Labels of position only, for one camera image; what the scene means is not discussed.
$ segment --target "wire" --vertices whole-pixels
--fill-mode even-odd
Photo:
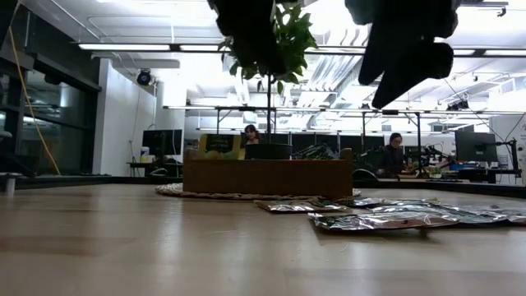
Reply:
[[[51,160],[51,163],[53,164],[53,167],[55,168],[57,175],[61,176],[60,169],[58,169],[58,166],[57,166],[57,162],[51,155],[51,152],[49,152],[48,145],[46,144],[46,141],[44,140],[44,137],[42,136],[42,132],[40,132],[40,127],[36,121],[35,112],[33,111],[33,105],[31,105],[30,97],[27,95],[27,88],[25,87],[24,74],[22,74],[22,69],[20,67],[20,60],[18,59],[18,52],[16,51],[15,37],[13,36],[13,31],[11,27],[9,27],[9,36],[11,37],[13,53],[15,54],[16,69],[18,70],[18,75],[20,77],[20,82],[22,84],[22,90],[24,91],[24,96],[25,96],[25,100],[27,101],[27,105],[30,108],[31,117],[33,118],[33,122],[35,123],[36,131],[39,134],[40,141],[42,142],[42,145],[44,146],[44,149],[46,150],[46,154],[48,155],[49,160]]]
[[[135,119],[133,121],[133,132],[131,132],[131,137],[130,137],[130,152],[131,152],[131,161],[133,163],[136,162],[136,158],[133,154],[133,140],[134,140],[134,136],[135,136],[135,131],[137,129],[137,117],[139,117],[139,105],[141,104],[141,88],[139,87],[139,95],[137,96],[137,106],[136,106],[136,109],[135,109]]]
[[[175,160],[175,155],[177,152],[175,151],[175,129],[172,130],[172,148],[173,148],[173,159]]]

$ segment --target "desk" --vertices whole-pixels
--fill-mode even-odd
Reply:
[[[362,191],[526,207],[456,192]],[[412,230],[337,235],[313,228],[307,215],[271,215],[250,202],[160,197],[151,185],[16,194],[12,204],[0,204],[2,224],[16,226],[0,228],[4,295],[74,289],[79,296],[519,296],[526,290],[522,228],[437,229],[426,238]]]
[[[153,164],[153,163],[127,163],[127,164],[130,165],[130,169],[131,169],[130,177],[140,177],[141,174],[138,171],[139,169],[145,170],[145,177],[146,177],[150,175],[150,173],[153,172],[155,169],[159,168],[157,164]],[[164,163],[162,164],[161,167],[168,171],[168,175],[170,175],[171,172],[173,171],[175,171],[175,176],[173,177],[179,178],[179,176],[181,175],[180,171],[182,170],[182,164]]]
[[[496,175],[498,174],[517,174],[520,171],[513,169],[459,169],[454,171],[459,178],[468,179],[472,182],[488,182],[496,184]]]

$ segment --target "black device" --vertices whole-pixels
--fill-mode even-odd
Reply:
[[[495,135],[484,132],[455,132],[458,161],[498,162]]]
[[[0,49],[2,49],[3,41],[7,36],[11,23],[13,22],[18,5],[18,0],[0,1]]]
[[[137,83],[140,86],[151,86],[154,82],[154,78],[151,75],[150,69],[141,69],[141,73],[137,76]]]
[[[144,131],[142,145],[150,148],[150,153],[162,160],[165,155],[180,155],[182,130]]]

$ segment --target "person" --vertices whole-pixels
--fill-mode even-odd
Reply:
[[[246,145],[260,143],[260,133],[257,131],[256,127],[254,127],[253,124],[247,125],[245,127],[245,136],[247,136]]]
[[[404,152],[401,149],[402,135],[397,132],[391,134],[389,145],[385,146],[382,151],[381,161],[376,174],[400,174],[408,173],[413,168],[404,163]]]

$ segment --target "window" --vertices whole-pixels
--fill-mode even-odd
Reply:
[[[7,104],[7,94],[9,93],[9,77],[0,74],[0,104]]]
[[[88,95],[84,91],[37,71],[27,73],[26,84],[36,113],[76,125],[87,126],[93,122],[90,113],[86,112]]]
[[[82,158],[85,153],[83,149],[86,132],[38,119],[37,123],[49,152],[62,174],[79,174],[90,171],[90,168],[86,168],[85,161]],[[24,117],[21,155],[28,159],[26,163],[36,173],[56,174],[44,144],[39,138],[33,118],[30,117]]]
[[[6,126],[6,113],[0,111],[0,131]]]

